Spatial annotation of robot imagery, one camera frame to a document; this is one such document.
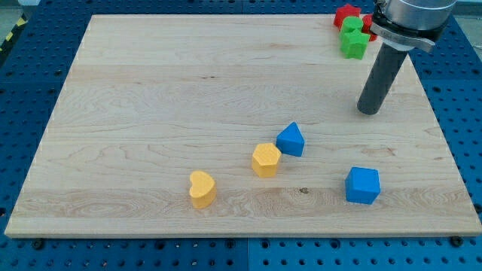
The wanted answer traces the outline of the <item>red block behind arm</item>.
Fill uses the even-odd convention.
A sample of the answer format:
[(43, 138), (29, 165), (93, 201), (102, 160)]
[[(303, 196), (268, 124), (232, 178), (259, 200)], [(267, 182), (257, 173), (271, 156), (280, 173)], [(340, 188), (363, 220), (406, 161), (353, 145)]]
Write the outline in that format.
[(375, 41), (377, 39), (377, 35), (371, 31), (372, 16), (373, 14), (365, 14), (362, 17), (362, 22), (363, 22), (362, 32), (370, 36), (369, 42)]

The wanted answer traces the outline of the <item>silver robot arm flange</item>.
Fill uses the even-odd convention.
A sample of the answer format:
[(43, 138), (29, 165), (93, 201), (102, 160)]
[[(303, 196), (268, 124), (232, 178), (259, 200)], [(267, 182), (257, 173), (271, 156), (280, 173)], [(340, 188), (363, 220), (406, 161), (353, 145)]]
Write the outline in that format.
[(390, 47), (431, 52), (456, 0), (376, 0), (370, 31)]

